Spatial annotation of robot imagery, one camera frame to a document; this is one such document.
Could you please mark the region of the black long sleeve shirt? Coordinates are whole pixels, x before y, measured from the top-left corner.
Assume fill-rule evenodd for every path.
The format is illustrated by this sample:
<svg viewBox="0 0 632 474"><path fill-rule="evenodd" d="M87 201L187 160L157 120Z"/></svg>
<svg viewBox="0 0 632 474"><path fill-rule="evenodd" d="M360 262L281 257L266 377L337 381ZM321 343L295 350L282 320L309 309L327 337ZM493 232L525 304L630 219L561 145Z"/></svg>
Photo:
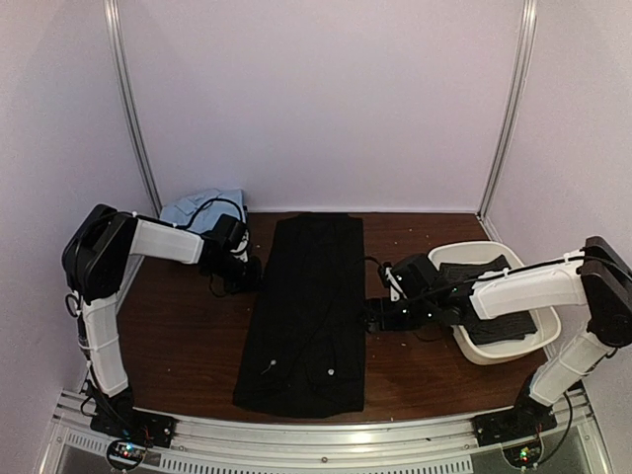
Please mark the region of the black long sleeve shirt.
<svg viewBox="0 0 632 474"><path fill-rule="evenodd" d="M276 224L250 320L235 406L323 419L364 408L363 222L302 213Z"/></svg>

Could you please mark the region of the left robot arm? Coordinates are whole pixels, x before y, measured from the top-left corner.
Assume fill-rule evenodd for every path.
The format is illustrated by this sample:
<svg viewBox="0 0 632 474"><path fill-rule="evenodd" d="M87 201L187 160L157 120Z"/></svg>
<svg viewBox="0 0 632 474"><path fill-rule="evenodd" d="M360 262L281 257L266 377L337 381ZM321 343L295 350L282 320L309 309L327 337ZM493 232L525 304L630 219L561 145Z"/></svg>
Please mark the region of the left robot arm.
<svg viewBox="0 0 632 474"><path fill-rule="evenodd" d="M236 294L260 287L261 260L250 254L246 216L223 213L202 233L185 224L96 205L62 253L70 295L80 320L80 347L90 362L100 392L116 397L129 388L119 348L119 291L132 256L199 267L202 275L219 277L224 292Z"/></svg>

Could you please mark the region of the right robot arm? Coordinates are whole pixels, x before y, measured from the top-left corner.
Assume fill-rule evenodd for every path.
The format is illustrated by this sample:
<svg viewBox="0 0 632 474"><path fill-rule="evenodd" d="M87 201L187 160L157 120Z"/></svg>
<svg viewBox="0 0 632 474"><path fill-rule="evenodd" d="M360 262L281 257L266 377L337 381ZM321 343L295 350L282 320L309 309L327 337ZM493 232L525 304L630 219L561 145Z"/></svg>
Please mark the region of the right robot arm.
<svg viewBox="0 0 632 474"><path fill-rule="evenodd" d="M603 359L631 344L631 269L601 237L536 264L524 264L492 241L443 245L378 274L389 294L365 300L369 332L414 331L439 323L477 365L522 358L562 333L560 307L585 306L589 319L557 355L527 376L506 417L513 435L528 435L574 384Z"/></svg>

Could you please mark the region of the dark pinstriped folded shirt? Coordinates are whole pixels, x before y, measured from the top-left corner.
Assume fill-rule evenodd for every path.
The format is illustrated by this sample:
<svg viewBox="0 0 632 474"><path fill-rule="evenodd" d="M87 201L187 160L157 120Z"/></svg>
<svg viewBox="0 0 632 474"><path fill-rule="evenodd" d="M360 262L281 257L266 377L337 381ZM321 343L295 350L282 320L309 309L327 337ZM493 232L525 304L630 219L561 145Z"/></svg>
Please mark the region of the dark pinstriped folded shirt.
<svg viewBox="0 0 632 474"><path fill-rule="evenodd" d="M484 273L501 271L510 267L506 257L501 255L485 264L441 263L438 273L439 277L449 284L478 278ZM475 346L503 341L523 341L526 336L537 332L528 311L498 316L493 320L482 320L471 306L465 306L461 310L459 326L465 330Z"/></svg>

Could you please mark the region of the white plastic laundry basket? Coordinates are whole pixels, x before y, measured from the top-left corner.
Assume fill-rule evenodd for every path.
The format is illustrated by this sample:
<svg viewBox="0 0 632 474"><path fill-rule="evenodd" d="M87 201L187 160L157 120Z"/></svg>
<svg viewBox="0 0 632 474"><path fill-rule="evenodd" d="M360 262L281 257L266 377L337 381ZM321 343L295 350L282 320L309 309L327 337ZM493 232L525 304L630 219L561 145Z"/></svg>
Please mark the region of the white plastic laundry basket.
<svg viewBox="0 0 632 474"><path fill-rule="evenodd" d="M503 255L509 266L523 267L519 256L504 244L492 241L469 241L436 247L429 252L429 259L438 269L443 263L486 264ZM452 326L453 337L463 355L472 363L490 365L512 361L538 351L555 342L562 331L558 313L552 307L530 311L537 329L522 340L504 340L488 345L475 345L471 333L463 326Z"/></svg>

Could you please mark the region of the light blue folded shirt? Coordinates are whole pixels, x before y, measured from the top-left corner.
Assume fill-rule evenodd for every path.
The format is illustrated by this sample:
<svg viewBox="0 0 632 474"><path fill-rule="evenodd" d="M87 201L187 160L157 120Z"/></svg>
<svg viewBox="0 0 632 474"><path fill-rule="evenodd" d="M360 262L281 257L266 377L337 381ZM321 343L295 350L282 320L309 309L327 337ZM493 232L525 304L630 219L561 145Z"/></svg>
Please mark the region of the light blue folded shirt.
<svg viewBox="0 0 632 474"><path fill-rule="evenodd" d="M210 231L223 213L246 221L242 190L209 189L181 197L163 207L160 219L201 234Z"/></svg>

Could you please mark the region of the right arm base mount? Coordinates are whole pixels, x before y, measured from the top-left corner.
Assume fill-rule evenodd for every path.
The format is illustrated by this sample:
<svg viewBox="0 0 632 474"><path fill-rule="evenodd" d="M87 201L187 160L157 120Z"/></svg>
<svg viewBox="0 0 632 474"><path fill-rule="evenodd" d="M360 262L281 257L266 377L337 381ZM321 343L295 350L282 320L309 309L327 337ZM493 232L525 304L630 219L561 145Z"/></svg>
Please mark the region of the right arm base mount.
<svg viewBox="0 0 632 474"><path fill-rule="evenodd" d="M472 425L478 445L487 446L537 436L555 429L557 421L550 406L519 396L508 409L475 416Z"/></svg>

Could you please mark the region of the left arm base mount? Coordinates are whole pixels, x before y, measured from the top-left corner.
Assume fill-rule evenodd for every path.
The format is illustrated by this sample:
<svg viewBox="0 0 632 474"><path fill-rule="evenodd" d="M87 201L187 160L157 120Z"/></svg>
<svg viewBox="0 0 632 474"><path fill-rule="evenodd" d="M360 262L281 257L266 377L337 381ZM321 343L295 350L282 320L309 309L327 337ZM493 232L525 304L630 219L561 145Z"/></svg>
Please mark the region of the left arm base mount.
<svg viewBox="0 0 632 474"><path fill-rule="evenodd" d="M92 431L132 441L146 447L169 448L176 428L176 419L134 407L132 390L127 387L119 394L107 396L92 383L86 388L87 400L96 408L91 416Z"/></svg>

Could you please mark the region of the aluminium frame post right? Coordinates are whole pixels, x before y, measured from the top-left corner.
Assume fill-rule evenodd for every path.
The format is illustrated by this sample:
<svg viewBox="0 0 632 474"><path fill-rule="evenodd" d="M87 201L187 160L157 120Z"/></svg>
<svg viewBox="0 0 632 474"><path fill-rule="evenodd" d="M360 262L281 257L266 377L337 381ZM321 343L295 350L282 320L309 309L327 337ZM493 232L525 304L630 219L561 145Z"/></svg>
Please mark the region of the aluminium frame post right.
<svg viewBox="0 0 632 474"><path fill-rule="evenodd" d="M536 0L524 0L517 34L516 50L513 62L513 73L507 97L505 112L501 122L499 137L497 140L492 165L487 178L483 196L476 216L488 237L493 241L500 241L498 232L494 229L490 217L494 197L498 190L503 168L509 156L514 135L519 106L530 69L531 58L535 43L537 29L537 5Z"/></svg>

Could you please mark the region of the aluminium frame post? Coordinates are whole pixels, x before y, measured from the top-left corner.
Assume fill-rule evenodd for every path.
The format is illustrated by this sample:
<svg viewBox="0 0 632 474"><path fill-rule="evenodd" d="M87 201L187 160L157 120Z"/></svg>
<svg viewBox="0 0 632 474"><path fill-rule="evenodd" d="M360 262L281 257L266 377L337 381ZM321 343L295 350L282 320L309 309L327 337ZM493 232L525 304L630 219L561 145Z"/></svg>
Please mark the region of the aluminium frame post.
<svg viewBox="0 0 632 474"><path fill-rule="evenodd" d="M153 214L158 216L162 210L162 201L159 196L157 182L147 154L137 105L133 94L120 20L119 1L105 0L103 4L107 34L110 42L115 73L118 80L118 89L121 98L124 121L142 185L149 198Z"/></svg>
<svg viewBox="0 0 632 474"><path fill-rule="evenodd" d="M498 232L494 229L490 217L494 197L498 190L503 168L509 156L514 135L519 106L530 69L531 58L535 43L537 29L537 5L536 0L524 0L517 34L516 50L513 62L513 73L507 97L505 112L501 122L499 137L497 140L492 165L487 178L483 196L476 216L488 237L493 241L500 241Z"/></svg>

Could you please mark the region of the aluminium frame post left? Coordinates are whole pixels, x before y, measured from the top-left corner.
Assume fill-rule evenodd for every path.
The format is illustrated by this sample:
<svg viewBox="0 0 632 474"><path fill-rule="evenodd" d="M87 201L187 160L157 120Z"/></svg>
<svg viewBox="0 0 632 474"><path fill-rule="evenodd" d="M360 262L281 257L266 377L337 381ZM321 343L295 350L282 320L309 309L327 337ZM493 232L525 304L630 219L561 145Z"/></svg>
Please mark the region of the aluminium frame post left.
<svg viewBox="0 0 632 474"><path fill-rule="evenodd" d="M124 121L142 185L149 198L153 214L158 216L162 210L162 201L159 196L157 182L147 154L137 105L133 94L120 20L119 1L105 0L103 4L107 34L110 42L115 73L118 80L118 89L121 98Z"/></svg>

